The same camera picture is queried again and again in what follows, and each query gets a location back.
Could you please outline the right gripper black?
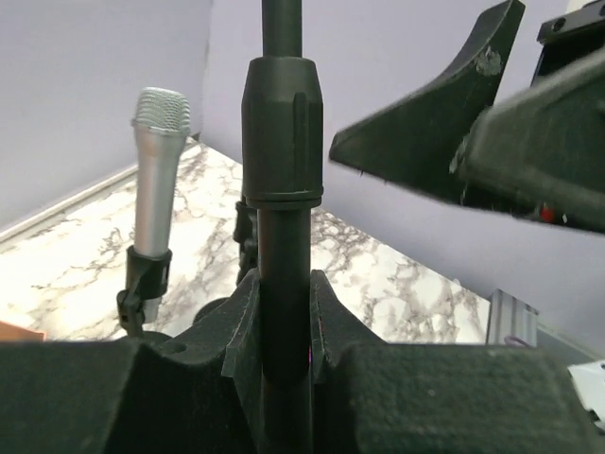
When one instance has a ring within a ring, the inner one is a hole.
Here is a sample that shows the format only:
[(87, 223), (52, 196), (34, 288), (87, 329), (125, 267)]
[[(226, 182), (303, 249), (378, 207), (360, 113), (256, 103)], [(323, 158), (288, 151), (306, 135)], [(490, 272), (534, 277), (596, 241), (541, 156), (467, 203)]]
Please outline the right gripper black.
[(450, 170), (498, 196), (545, 204), (580, 230), (601, 232), (604, 0), (581, 1), (542, 23), (537, 42), (532, 86), (478, 117)]

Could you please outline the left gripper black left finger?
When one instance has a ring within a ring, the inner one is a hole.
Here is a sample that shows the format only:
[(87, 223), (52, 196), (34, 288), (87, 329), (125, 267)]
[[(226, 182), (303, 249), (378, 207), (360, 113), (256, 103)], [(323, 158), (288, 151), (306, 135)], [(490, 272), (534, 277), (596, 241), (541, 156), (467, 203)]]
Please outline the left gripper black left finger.
[(5, 342), (5, 453), (252, 453), (233, 347), (258, 298), (233, 296), (172, 340)]

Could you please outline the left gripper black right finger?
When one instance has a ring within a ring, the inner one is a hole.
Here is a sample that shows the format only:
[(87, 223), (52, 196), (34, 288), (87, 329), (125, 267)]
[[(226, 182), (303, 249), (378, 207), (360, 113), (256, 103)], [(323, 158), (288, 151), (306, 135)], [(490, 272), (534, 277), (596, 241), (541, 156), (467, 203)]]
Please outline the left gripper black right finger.
[(537, 348), (396, 344), (310, 287), (319, 453), (600, 453), (567, 369)]

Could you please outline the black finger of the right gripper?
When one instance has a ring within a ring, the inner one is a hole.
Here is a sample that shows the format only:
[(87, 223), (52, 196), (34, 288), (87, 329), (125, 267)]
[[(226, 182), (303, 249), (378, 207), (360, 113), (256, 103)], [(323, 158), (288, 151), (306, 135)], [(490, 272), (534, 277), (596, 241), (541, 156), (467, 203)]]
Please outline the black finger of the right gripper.
[(465, 185), (450, 171), (458, 146), (493, 105), (525, 6), (484, 10), (456, 57), (435, 79), (339, 131), (329, 158), (407, 190), (458, 203)]

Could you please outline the black microphone stand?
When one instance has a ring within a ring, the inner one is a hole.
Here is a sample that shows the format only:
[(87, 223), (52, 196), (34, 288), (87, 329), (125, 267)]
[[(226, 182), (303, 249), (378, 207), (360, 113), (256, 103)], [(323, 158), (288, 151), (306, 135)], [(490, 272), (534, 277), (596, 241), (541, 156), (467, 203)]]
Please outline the black microphone stand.
[(133, 246), (127, 249), (126, 287), (117, 293), (116, 303), (118, 321), (128, 337), (154, 345), (171, 339), (164, 333), (143, 329), (151, 320), (145, 309), (154, 297), (162, 298), (167, 291), (171, 260), (170, 250), (159, 257), (147, 257)]
[(237, 216), (233, 240), (239, 245), (239, 271), (236, 284), (258, 266), (257, 211), (249, 207), (244, 199), (235, 205)]
[(309, 453), (311, 211), (321, 203), (323, 101), (303, 57), (302, 4), (262, 3), (263, 55), (242, 99), (243, 194), (257, 211), (264, 453)]

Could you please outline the silver microphone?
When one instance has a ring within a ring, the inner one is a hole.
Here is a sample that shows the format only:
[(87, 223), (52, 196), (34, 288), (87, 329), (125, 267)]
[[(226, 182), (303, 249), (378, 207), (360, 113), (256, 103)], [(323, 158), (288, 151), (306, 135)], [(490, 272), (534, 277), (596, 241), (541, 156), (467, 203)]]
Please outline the silver microphone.
[(168, 251), (179, 160), (190, 134), (185, 95), (146, 87), (131, 121), (138, 155), (134, 250), (149, 258)]

